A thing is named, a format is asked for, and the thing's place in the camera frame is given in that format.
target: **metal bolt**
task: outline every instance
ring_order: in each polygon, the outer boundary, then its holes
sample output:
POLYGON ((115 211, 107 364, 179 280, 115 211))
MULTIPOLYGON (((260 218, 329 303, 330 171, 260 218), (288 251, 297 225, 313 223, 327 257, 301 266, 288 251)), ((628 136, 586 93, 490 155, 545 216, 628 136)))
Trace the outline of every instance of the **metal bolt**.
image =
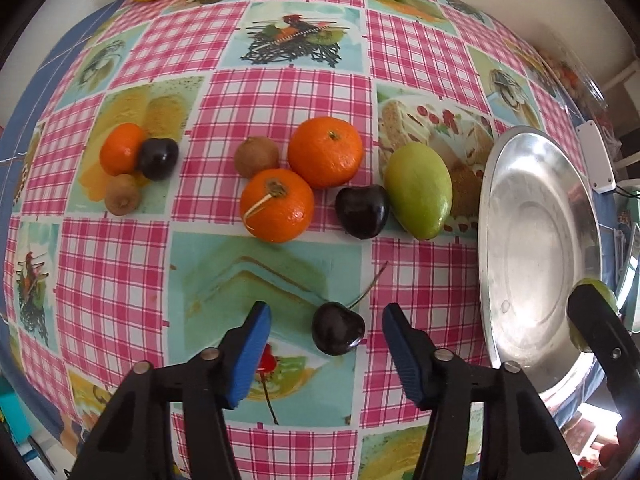
POLYGON ((505 361, 504 369, 512 374, 517 374, 520 370, 522 370, 522 368, 520 368, 520 365, 516 361, 505 361))
POLYGON ((205 348, 202 352, 200 352, 200 357, 202 357, 205 361, 213 361, 213 359, 217 359, 220 355, 220 350, 217 348, 205 348))
POLYGON ((133 371, 139 375, 146 374, 151 370, 151 365, 147 361, 140 361, 133 365, 133 371))
POLYGON ((453 352, 446 348, 438 348, 433 355, 436 356, 438 361, 451 361, 453 359, 453 352))

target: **table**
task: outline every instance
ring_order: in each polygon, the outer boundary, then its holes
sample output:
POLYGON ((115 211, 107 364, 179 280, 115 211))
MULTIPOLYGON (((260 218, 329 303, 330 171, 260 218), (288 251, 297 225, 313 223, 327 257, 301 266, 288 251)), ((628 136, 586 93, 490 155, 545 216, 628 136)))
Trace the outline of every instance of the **table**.
MULTIPOLYGON (((114 2, 55 47, 0 138, 0 225, 8 226, 2 369, 75 450, 133 363, 183 362, 266 300, 279 358, 269 387, 281 426, 256 383, 227 416, 240 470, 255 478, 402 476, 417 459, 428 414, 402 393, 382 308, 397 301, 437 345, 488 364, 476 243, 486 156, 495 136, 527 123, 548 131, 584 171, 569 105, 528 44, 458 0, 114 2), (262 50, 265 35, 300 22, 329 28, 298 50, 291 42, 262 50), (492 74, 524 105, 510 107, 492 74), (373 241, 349 238, 332 208, 336 190, 316 193, 311 228, 286 246, 247 234, 235 148, 267 135, 284 152, 297 124, 327 114, 362 134, 357 186, 378 182, 388 154, 408 140, 436 146, 456 193, 440 236, 418 243, 391 224, 373 241), (181 158, 170 181, 143 189, 135 215, 117 219, 101 201, 96 160, 104 135, 123 121, 174 137, 181 158), (349 303, 386 261, 359 307, 364 344, 340 358, 320 354, 306 332, 314 308, 325 298, 349 303), (36 274, 30 295, 24 284, 36 274)), ((480 414, 472 416, 469 462, 480 414)), ((185 471, 180 406, 172 423, 185 471)))

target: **blue gripper pad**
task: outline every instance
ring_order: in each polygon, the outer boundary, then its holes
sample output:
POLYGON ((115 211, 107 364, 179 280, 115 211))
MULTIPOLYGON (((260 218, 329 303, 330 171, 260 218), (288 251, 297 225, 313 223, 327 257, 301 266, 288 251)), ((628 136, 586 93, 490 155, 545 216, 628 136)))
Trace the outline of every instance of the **blue gripper pad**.
POLYGON ((271 331, 269 305, 263 301, 256 301, 244 324, 234 330, 243 332, 241 336, 244 337, 244 341, 240 341, 241 348, 235 349, 237 357, 229 373, 230 382, 225 397, 230 409, 234 409, 249 394, 254 382, 255 371, 271 331))
POLYGON ((382 332, 396 365, 407 399, 420 406, 426 395, 422 389, 422 370, 406 336, 414 330, 397 303, 389 303, 382 313, 382 332))

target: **small orange fruit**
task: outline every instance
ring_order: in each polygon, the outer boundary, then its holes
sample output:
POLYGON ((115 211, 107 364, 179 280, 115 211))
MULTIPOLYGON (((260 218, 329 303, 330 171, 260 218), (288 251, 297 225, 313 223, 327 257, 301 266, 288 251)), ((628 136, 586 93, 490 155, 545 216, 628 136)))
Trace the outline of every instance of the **small orange fruit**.
POLYGON ((293 171, 264 170, 244 188, 240 215, 256 238, 277 244, 288 242, 311 224, 314 192, 293 171))
POLYGON ((346 184, 358 171, 363 156, 358 131, 333 117, 316 117, 300 124, 287 150, 291 169, 316 189, 346 184))
POLYGON ((138 164, 140 146, 145 139, 145 131, 137 124, 116 126, 100 149, 100 165, 104 172, 111 176, 133 173, 138 164))

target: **silver oval plate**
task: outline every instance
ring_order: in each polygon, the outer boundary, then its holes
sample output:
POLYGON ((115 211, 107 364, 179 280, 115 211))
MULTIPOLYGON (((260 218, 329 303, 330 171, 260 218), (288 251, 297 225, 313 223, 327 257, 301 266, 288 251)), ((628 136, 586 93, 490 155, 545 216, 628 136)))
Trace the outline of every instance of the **silver oval plate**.
POLYGON ((588 192, 560 147, 528 126, 499 137, 487 161, 478 222, 487 349, 494 367, 518 362, 543 398, 574 388, 593 363, 572 345, 566 317, 575 283, 600 278, 588 192))

